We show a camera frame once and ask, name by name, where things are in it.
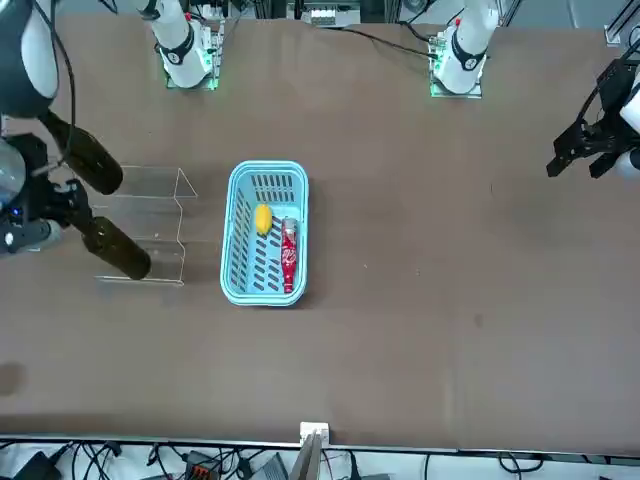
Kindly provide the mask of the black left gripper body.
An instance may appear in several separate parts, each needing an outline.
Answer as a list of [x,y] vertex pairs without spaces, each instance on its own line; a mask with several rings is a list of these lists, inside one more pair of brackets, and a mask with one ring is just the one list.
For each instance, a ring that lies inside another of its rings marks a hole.
[[637,60],[612,60],[597,78],[597,87],[607,124],[617,122],[619,112],[628,98],[638,68]]

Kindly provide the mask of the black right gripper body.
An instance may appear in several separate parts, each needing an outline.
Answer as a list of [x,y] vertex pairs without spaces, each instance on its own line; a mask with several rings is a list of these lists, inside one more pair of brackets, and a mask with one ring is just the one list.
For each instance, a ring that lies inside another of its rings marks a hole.
[[47,218],[51,209],[53,186],[47,173],[35,172],[49,163],[46,143],[34,134],[17,137],[17,147],[26,166],[26,181],[19,195],[17,212],[20,224]]

